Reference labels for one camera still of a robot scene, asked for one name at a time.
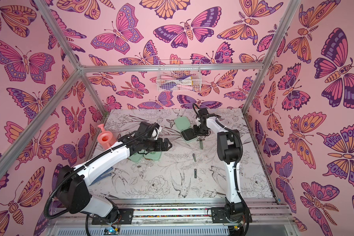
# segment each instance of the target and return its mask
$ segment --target bird illustration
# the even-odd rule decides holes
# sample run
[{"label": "bird illustration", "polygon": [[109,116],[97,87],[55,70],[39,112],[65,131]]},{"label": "bird illustration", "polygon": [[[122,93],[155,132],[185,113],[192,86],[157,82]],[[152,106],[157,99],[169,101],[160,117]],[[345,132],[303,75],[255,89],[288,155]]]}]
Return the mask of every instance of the bird illustration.
[{"label": "bird illustration", "polygon": [[115,183],[116,183],[118,178],[120,178],[122,180],[123,185],[124,185],[125,181],[127,183],[127,180],[122,176],[122,173],[128,174],[127,172],[125,172],[124,170],[119,169],[119,168],[115,168],[114,171],[112,172],[113,177],[111,177],[111,181],[113,182],[113,187],[114,187],[114,190],[116,192],[118,192],[118,191],[117,191],[117,188],[115,187]]},{"label": "bird illustration", "polygon": [[173,177],[172,177],[172,173],[171,173],[171,179],[172,179],[172,185],[174,187],[174,190],[175,191],[179,191],[179,194],[178,194],[178,198],[185,198],[188,193],[189,193],[189,189],[190,189],[190,184],[191,184],[191,179],[190,179],[190,182],[189,182],[189,186],[186,186],[185,184],[185,172],[183,173],[183,176],[180,172],[180,176],[181,176],[181,184],[177,184]]},{"label": "bird illustration", "polygon": [[220,167],[216,167],[213,165],[208,170],[212,171],[212,177],[214,178],[215,182],[221,187],[221,185],[219,184],[219,181],[218,181],[218,176],[221,176],[224,180],[226,180],[225,175],[221,174],[221,172],[220,172],[221,170],[222,171],[224,171],[224,170]]}]

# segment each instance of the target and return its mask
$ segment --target butterfly wallpaper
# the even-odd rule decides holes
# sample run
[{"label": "butterfly wallpaper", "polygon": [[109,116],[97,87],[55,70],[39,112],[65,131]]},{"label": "butterfly wallpaper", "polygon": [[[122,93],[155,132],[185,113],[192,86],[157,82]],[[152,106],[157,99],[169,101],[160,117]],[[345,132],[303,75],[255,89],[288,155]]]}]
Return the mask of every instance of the butterfly wallpaper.
[{"label": "butterfly wallpaper", "polygon": [[[303,236],[354,235],[351,22],[353,4],[302,1],[269,67],[273,76],[265,74],[259,103],[247,112],[278,198]],[[265,151],[267,139],[279,154]]]}]

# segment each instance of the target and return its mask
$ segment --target floral tabletop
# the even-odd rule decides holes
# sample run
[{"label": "floral tabletop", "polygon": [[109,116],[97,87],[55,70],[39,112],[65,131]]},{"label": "floral tabletop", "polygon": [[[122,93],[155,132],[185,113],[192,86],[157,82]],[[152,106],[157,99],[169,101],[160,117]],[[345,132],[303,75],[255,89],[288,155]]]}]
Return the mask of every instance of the floral tabletop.
[{"label": "floral tabletop", "polygon": [[[222,124],[240,132],[243,157],[239,171],[243,197],[272,197],[241,109],[211,109],[209,112],[220,115]],[[188,117],[192,126],[195,123],[192,109],[113,110],[105,129],[117,137],[137,130],[142,121],[157,122],[162,126],[159,137],[168,138],[173,147],[163,152],[159,161],[143,158],[138,163],[129,159],[117,163],[97,178],[88,187],[89,191],[121,199],[225,197],[226,173],[224,162],[217,155],[216,135],[202,137],[203,149],[198,141],[186,143],[174,123],[181,116]],[[98,144],[94,156],[102,151]],[[194,169],[197,169],[197,178],[194,178]]]}]

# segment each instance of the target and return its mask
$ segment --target butterfly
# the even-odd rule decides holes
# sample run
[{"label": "butterfly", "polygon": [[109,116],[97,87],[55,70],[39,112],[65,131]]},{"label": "butterfly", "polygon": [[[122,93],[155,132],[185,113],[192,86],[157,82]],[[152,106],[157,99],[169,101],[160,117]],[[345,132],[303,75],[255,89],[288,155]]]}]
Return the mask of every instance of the butterfly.
[{"label": "butterfly", "polygon": [[244,101],[246,99],[246,95],[249,93],[250,88],[252,87],[253,80],[251,80],[252,76],[246,77],[243,81],[243,88],[238,88],[239,91],[227,92],[224,94],[224,97],[229,97],[230,99],[234,98],[235,100]]},{"label": "butterfly", "polygon": [[[328,76],[326,83],[331,83],[324,89],[321,96],[329,99],[332,107],[338,106],[342,100],[342,92],[344,91],[344,106],[354,109],[354,74],[348,73],[352,66],[353,59],[350,58],[351,64],[344,66],[347,58],[348,43],[345,33],[340,28],[335,28],[325,42],[321,55],[326,56],[334,64],[325,58],[319,57],[315,61],[316,74],[315,78]],[[344,86],[342,86],[342,78],[344,75]]]},{"label": "butterfly", "polygon": [[94,48],[103,48],[107,51],[115,49],[126,54],[130,50],[128,41],[138,43],[143,39],[142,34],[135,28],[138,23],[138,19],[135,17],[135,7],[126,3],[118,11],[116,19],[117,29],[113,26],[113,33],[97,35],[90,42]]},{"label": "butterfly", "polygon": [[123,89],[129,89],[129,90],[122,90],[119,92],[116,92],[116,94],[120,95],[120,96],[127,96],[127,97],[135,97],[136,98],[143,98],[143,94],[144,93],[149,93],[147,89],[145,89],[144,87],[146,87],[144,85],[144,83],[140,82],[139,79],[132,75],[131,76],[131,83],[133,85],[133,87],[131,86],[131,84],[127,81],[125,81],[125,83],[128,85],[128,87],[123,87],[121,86],[121,88]]},{"label": "butterfly", "polygon": [[121,107],[122,107],[122,105],[120,103],[118,103],[117,101],[115,101],[115,97],[113,95],[107,97],[106,103],[104,102],[104,108],[107,112],[111,112],[111,110],[114,110],[114,109],[121,109]]},{"label": "butterfly", "polygon": [[204,27],[215,27],[220,19],[222,14],[222,9],[218,6],[209,8],[201,12],[197,17],[193,19],[191,24],[186,22],[184,27],[179,25],[164,25],[154,30],[154,35],[166,42],[169,43],[172,41],[172,48],[178,48],[182,46],[186,48],[188,46],[188,38],[193,40],[193,35],[195,35],[199,42],[203,42],[207,37],[211,37],[214,34],[214,31],[209,28]]},{"label": "butterfly", "polygon": [[78,140],[78,143],[74,145],[72,144],[64,144],[57,148],[57,155],[61,156],[63,160],[68,160],[69,165],[73,166],[76,161],[77,157],[80,159],[85,157],[85,148],[88,145],[89,141],[89,133],[86,133]]},{"label": "butterfly", "polygon": [[265,105],[265,107],[269,108],[269,110],[264,112],[264,116],[269,115],[268,121],[266,122],[266,126],[267,126],[268,130],[270,130],[270,131],[274,130],[277,133],[277,135],[283,137],[284,133],[283,133],[282,125],[280,125],[279,120],[274,115],[274,113],[276,113],[274,107],[277,105],[277,101],[275,101],[276,104],[273,107],[274,97],[275,97],[275,81],[273,81],[273,83],[270,86],[269,92],[267,94],[265,94],[265,97],[264,97],[264,105]]},{"label": "butterfly", "polygon": [[[165,63],[159,61],[159,57],[157,56],[157,50],[154,44],[152,43],[152,40],[149,40],[146,45],[144,46],[143,50],[143,57],[140,55],[139,58],[122,58],[119,59],[118,61],[121,62],[122,64],[125,64],[127,66],[131,65],[164,65]],[[140,72],[144,78],[144,74],[147,73],[146,71]]]},{"label": "butterfly", "polygon": [[86,108],[82,109],[79,113],[80,108],[77,107],[77,110],[75,112],[74,107],[71,106],[71,111],[69,111],[66,107],[62,106],[61,111],[63,112],[63,115],[66,117],[66,125],[69,125],[69,130],[71,133],[74,132],[74,130],[79,130],[81,132],[81,129],[83,128],[84,124],[84,116],[86,114]]},{"label": "butterfly", "polygon": [[[18,139],[19,135],[24,131],[21,126],[11,121],[7,122],[7,125],[4,127],[4,129],[7,131],[5,135],[8,138],[8,142],[11,144],[16,139]],[[43,159],[47,158],[49,161],[51,161],[49,155],[53,149],[52,145],[54,144],[55,139],[57,139],[58,130],[58,124],[53,124],[43,133],[41,138],[39,138],[42,132],[42,130],[40,130],[38,138],[31,139],[21,154],[18,156],[17,160],[19,161],[19,164],[15,167],[15,170],[18,170],[19,165],[22,163],[26,163],[29,160],[32,160],[34,156],[38,156],[38,158]]]},{"label": "butterfly", "polygon": [[265,82],[263,81],[260,84],[260,86],[258,87],[257,92],[255,92],[255,96],[254,96],[254,98],[252,100],[252,106],[253,106],[253,108],[255,108],[256,111],[258,111],[258,114],[261,113],[261,103],[260,103],[261,97],[260,97],[260,94],[263,91],[264,87],[265,87]]},{"label": "butterfly", "polygon": [[165,91],[161,92],[155,101],[146,101],[138,105],[140,109],[164,109],[164,106],[171,107],[174,106],[172,102],[172,92]]},{"label": "butterfly", "polygon": [[280,153],[280,147],[271,138],[267,138],[266,132],[262,129],[262,126],[258,120],[254,121],[254,129],[256,131],[255,138],[258,144],[264,145],[264,153],[270,157],[270,155],[277,155]]},{"label": "butterfly", "polygon": [[[322,232],[326,236],[333,236],[325,216],[328,218],[329,222],[337,225],[327,210],[338,211],[338,209],[333,204],[322,204],[320,201],[330,201],[334,199],[340,193],[340,190],[333,185],[328,184],[321,186],[316,182],[312,182],[311,186],[308,183],[302,183],[302,187],[305,191],[307,191],[307,193],[304,192],[304,195],[307,198],[301,196],[300,200],[305,207],[309,207],[309,215],[317,224],[320,225]],[[320,208],[324,211],[325,216],[321,213]]]},{"label": "butterfly", "polygon": [[197,104],[198,107],[201,108],[218,108],[222,105],[221,102],[218,101],[203,101],[203,100],[195,100],[192,97],[186,95],[177,95],[177,100],[181,105],[182,108],[192,109],[193,104]]},{"label": "butterfly", "polygon": [[300,118],[300,116],[291,118],[290,115],[288,115],[288,118],[291,120],[290,124],[293,133],[289,135],[285,145],[289,144],[290,148],[293,151],[296,150],[296,153],[306,165],[310,168],[316,169],[315,159],[313,158],[313,154],[304,139],[306,136],[313,136],[306,134],[319,127],[319,125],[324,122],[326,115],[321,112],[313,112],[304,115],[302,118]]},{"label": "butterfly", "polygon": [[102,120],[102,113],[97,107],[90,106],[89,111],[92,114],[92,119],[94,122],[97,122],[97,120]]},{"label": "butterfly", "polygon": [[22,57],[14,48],[0,40],[0,64],[5,65],[10,81],[24,81],[26,74],[30,73],[34,82],[45,84],[46,72],[51,71],[55,61],[52,55],[47,53],[35,53],[29,58],[27,55]]},{"label": "butterfly", "polygon": [[288,49],[295,54],[297,53],[297,58],[302,60],[303,62],[310,63],[311,62],[311,49],[308,44],[307,38],[312,41],[311,32],[317,29],[319,23],[322,19],[324,19],[333,9],[340,3],[341,0],[327,0],[320,3],[316,10],[314,7],[309,8],[307,11],[303,11],[303,4],[300,5],[299,9],[299,21],[302,26],[307,29],[298,29],[297,33],[301,35],[296,39],[293,39],[289,42],[284,49],[284,53],[287,52]]},{"label": "butterfly", "polygon": [[232,87],[234,85],[234,83],[235,83],[232,80],[235,78],[236,74],[237,74],[237,70],[236,69],[232,69],[232,70],[228,71],[227,73],[225,73],[224,75],[222,75],[222,77],[216,83],[215,83],[215,79],[216,79],[216,77],[215,77],[214,81],[211,82],[210,85],[202,84],[201,91],[198,93],[198,95],[199,96],[207,96],[207,95],[209,95],[210,92],[211,92],[211,88],[217,94],[219,94],[220,91],[219,91],[218,87],[221,87],[221,88],[230,88],[230,87]]},{"label": "butterfly", "polygon": [[274,78],[274,75],[280,73],[283,70],[283,66],[281,64],[276,64],[277,62],[273,61],[269,65],[268,72],[266,75],[269,75],[269,81],[271,81]]},{"label": "butterfly", "polygon": [[[54,173],[52,175],[52,182],[51,182],[52,191],[54,191],[57,186],[59,171],[62,167],[63,166],[61,164],[57,164],[57,166],[55,167]],[[54,212],[57,210],[57,208],[61,208],[61,207],[63,207],[61,201],[53,200],[51,203],[51,207],[49,209],[49,213],[55,214]],[[38,222],[37,222],[35,229],[34,229],[34,236],[41,235],[41,233],[47,228],[48,221],[49,220],[44,217],[43,211],[42,211],[41,216],[39,217]]]},{"label": "butterfly", "polygon": [[344,158],[335,160],[327,165],[328,172],[323,176],[334,175],[341,179],[349,176],[349,183],[354,186],[354,125],[343,128],[339,133],[324,135],[317,133],[324,138],[324,144],[340,153],[329,153],[335,158]]},{"label": "butterfly", "polygon": [[0,7],[1,16],[9,28],[21,37],[27,37],[30,34],[30,30],[26,27],[30,25],[37,13],[25,6],[2,6]]},{"label": "butterfly", "polygon": [[299,109],[310,100],[310,96],[302,91],[294,90],[296,83],[299,81],[297,79],[300,72],[301,64],[295,64],[293,67],[289,67],[286,71],[286,75],[283,76],[278,82],[278,89],[285,90],[283,95],[287,95],[285,99],[282,101],[282,108],[284,110],[291,110],[295,108],[299,111]]},{"label": "butterfly", "polygon": [[17,103],[17,106],[24,108],[24,113],[28,118],[28,124],[38,115],[38,113],[43,109],[43,107],[49,102],[56,93],[55,85],[51,85],[42,93],[42,96],[39,97],[34,93],[34,96],[30,95],[27,92],[19,90],[17,88],[7,88],[7,91],[12,96],[14,101]]},{"label": "butterfly", "polygon": [[[207,53],[206,55],[210,58],[201,55],[201,54],[191,54],[190,59],[193,60],[193,64],[213,64],[213,63],[232,63],[232,55],[235,51],[230,48],[230,44],[227,42],[222,43],[216,50],[215,57],[214,51],[212,51],[212,57]],[[211,73],[211,70],[201,71],[201,73],[206,76]]]},{"label": "butterfly", "polygon": [[[100,0],[100,2],[105,4],[105,6],[113,8],[115,10],[110,0]],[[97,20],[101,12],[97,0],[83,0],[82,2],[75,2],[72,0],[59,0],[57,2],[57,7],[64,11],[77,12],[77,13],[82,13],[83,11],[86,10],[84,16],[91,20]]]},{"label": "butterfly", "polygon": [[175,11],[186,10],[190,0],[142,0],[139,4],[144,8],[156,9],[156,15],[166,20],[173,18]]},{"label": "butterfly", "polygon": [[[84,53],[85,52],[84,49],[82,49],[81,47],[77,46],[74,43],[71,43],[71,42],[74,41],[71,38],[85,39],[86,36],[81,34],[81,33],[79,33],[79,32],[77,32],[77,31],[75,31],[75,30],[73,30],[73,29],[69,29],[69,28],[67,29],[66,24],[61,20],[61,18],[59,17],[59,15],[58,15],[58,13],[56,11],[51,10],[51,14],[54,17],[54,19],[57,21],[58,26],[61,29],[61,31],[63,32],[63,35],[66,37],[66,40],[67,40],[69,46],[71,47],[71,49],[74,50],[74,51],[79,51],[79,52]],[[42,20],[43,20],[44,24],[46,25],[47,30],[50,33],[48,48],[51,50],[51,49],[53,49],[55,47],[55,45],[58,45],[58,48],[59,48],[60,44],[59,44],[57,38],[55,37],[54,33],[52,32],[51,28],[49,27],[49,25],[44,20],[43,16],[42,16]],[[63,51],[62,48],[60,49],[60,55],[61,55],[62,61],[64,61],[64,58],[66,57],[66,53]]]},{"label": "butterfly", "polygon": [[286,152],[285,156],[282,156],[280,162],[274,162],[275,172],[279,174],[279,177],[275,179],[275,184],[279,191],[283,193],[285,201],[290,206],[290,210],[296,213],[296,201],[294,193],[289,185],[290,180],[288,177],[293,171],[293,156],[291,153]]},{"label": "butterfly", "polygon": [[[257,18],[257,17],[264,17],[268,16],[275,11],[277,11],[282,5],[283,2],[278,3],[274,7],[269,7],[265,1],[258,0],[240,0],[240,5],[247,17]],[[259,21],[256,19],[246,18],[242,12],[239,12],[239,16],[242,20],[237,20],[234,24],[240,24],[237,26],[233,26],[223,32],[221,32],[217,37],[219,39],[226,39],[226,40],[234,40],[240,37],[240,39],[252,39],[253,45],[257,44],[258,35],[257,32],[249,25],[258,25]]]}]

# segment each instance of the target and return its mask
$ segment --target wire basket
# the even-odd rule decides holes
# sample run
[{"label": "wire basket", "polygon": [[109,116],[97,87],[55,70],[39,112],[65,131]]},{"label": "wire basket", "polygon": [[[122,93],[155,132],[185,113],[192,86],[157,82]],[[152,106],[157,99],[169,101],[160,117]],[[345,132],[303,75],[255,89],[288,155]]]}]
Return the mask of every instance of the wire basket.
[{"label": "wire basket", "polygon": [[180,59],[178,61],[180,64],[171,65],[172,60],[159,60],[157,90],[199,92],[202,85],[200,60]]}]

